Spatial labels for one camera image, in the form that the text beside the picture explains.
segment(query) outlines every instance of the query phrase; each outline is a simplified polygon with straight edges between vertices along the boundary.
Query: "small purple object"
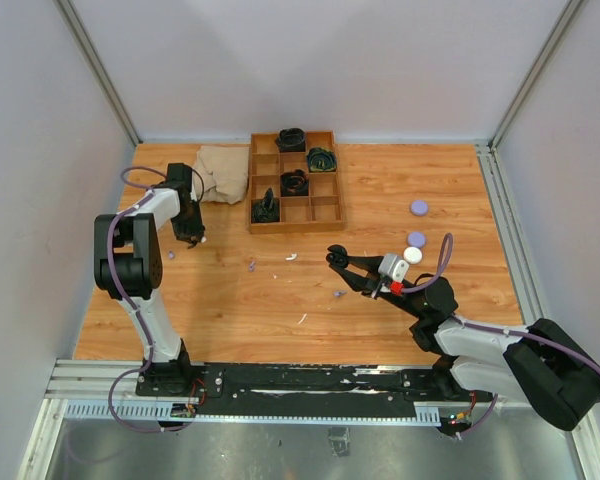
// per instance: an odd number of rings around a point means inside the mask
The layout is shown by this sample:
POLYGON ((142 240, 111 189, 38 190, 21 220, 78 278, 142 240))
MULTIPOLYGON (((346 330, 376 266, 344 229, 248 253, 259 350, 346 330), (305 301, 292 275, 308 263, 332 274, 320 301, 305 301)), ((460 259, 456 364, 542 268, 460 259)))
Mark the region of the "small purple object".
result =
POLYGON ((411 213, 418 217, 422 217, 429 211, 429 205, 424 200, 416 200, 411 204, 411 213))
POLYGON ((407 243, 411 247, 422 248, 427 243, 427 237, 422 232, 411 232, 407 237, 407 243))

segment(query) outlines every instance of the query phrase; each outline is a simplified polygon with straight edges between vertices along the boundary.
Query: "white panel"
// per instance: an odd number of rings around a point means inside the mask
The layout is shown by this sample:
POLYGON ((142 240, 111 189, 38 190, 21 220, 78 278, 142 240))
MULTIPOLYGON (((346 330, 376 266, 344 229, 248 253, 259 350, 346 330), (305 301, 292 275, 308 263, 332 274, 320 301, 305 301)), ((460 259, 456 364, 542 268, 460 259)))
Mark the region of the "white panel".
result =
POLYGON ((500 153, 550 314, 600 362, 600 0, 576 19, 500 153))
POLYGON ((75 0, 145 140, 495 129, 565 0, 75 0))
POLYGON ((93 284, 132 153, 50 0, 0 0, 0 479, 14 478, 93 284))

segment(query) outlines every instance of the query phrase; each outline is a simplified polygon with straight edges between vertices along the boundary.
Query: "wooden tabletop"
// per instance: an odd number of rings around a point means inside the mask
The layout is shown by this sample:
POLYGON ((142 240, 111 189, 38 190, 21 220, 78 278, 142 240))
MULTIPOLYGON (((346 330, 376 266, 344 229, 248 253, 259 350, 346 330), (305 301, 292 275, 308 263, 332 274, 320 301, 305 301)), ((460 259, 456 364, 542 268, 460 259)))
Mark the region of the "wooden tabletop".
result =
MULTIPOLYGON (((162 171, 169 162, 193 165, 199 147, 140 145, 134 165, 162 171)), ((423 232, 427 245, 408 279, 435 271, 440 242, 452 232, 455 248, 445 276, 458 311, 475 320, 521 323, 473 146, 340 145, 339 155, 345 231, 250 235, 244 202, 203 203, 208 241, 194 249, 175 240, 170 223, 161 229, 160 290, 193 361, 430 364, 436 356, 421 352, 411 338, 411 316, 351 291, 335 298, 334 291, 347 286, 325 261, 334 243, 350 255, 400 254, 411 231, 423 232), (426 216, 409 212, 416 199, 428 202, 426 216), (291 253, 297 259, 285 260, 291 253)), ((145 172, 130 178, 156 180, 145 172)), ((120 208, 141 195, 126 187, 120 208)), ((131 320, 94 289, 75 358, 141 356, 131 320)))

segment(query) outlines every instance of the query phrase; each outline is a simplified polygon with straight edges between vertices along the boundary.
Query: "folded towel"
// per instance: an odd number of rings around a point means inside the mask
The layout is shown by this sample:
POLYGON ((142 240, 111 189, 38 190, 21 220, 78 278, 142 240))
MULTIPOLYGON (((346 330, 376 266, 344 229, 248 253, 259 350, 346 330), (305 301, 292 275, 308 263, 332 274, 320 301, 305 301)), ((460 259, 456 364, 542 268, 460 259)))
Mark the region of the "folded towel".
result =
MULTIPOLYGON (((203 202, 237 203, 244 199, 249 180, 249 147, 202 146, 193 168, 204 179, 203 202)), ((202 186, 194 175, 196 195, 202 186)))

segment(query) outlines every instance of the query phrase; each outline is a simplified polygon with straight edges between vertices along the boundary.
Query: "small blue object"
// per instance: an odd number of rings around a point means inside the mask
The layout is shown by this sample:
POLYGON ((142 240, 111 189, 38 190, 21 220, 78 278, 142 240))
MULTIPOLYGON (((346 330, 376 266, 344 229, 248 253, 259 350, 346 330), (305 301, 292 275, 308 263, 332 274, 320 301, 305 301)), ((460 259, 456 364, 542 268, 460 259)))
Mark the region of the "small blue object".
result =
POLYGON ((427 243, 427 237, 422 232, 411 232, 407 237, 407 243, 410 247, 422 248, 427 243))
POLYGON ((424 200, 416 200, 411 204, 411 213, 418 217, 422 217, 429 211, 429 205, 424 200))

